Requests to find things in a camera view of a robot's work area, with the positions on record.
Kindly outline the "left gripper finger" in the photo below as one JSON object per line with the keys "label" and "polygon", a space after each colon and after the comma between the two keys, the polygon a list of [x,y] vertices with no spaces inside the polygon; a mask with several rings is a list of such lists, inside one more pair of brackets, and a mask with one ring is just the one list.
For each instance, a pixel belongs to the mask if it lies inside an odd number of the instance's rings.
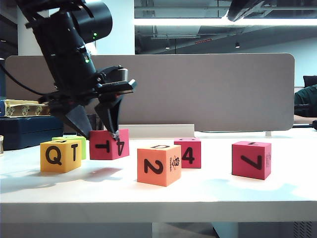
{"label": "left gripper finger", "polygon": [[99,103],[95,106],[95,111],[107,131],[114,140],[119,139],[118,118],[122,95],[116,93],[100,94]]}
{"label": "left gripper finger", "polygon": [[68,105],[63,109],[63,121],[86,139],[90,138],[91,124],[82,105]]}

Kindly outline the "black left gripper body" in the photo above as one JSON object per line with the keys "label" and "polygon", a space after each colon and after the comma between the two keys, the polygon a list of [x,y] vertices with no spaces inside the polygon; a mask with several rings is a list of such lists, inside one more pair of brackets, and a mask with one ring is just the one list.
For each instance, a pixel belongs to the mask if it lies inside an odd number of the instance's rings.
{"label": "black left gripper body", "polygon": [[130,94],[134,92],[136,86],[137,81],[134,79],[129,81],[126,79],[113,81],[98,78],[95,87],[82,95],[72,97],[60,91],[51,93],[48,96],[48,107],[51,115],[62,115],[65,106],[74,104],[87,106],[93,99],[98,99],[100,94],[105,93],[116,93],[119,95]]}

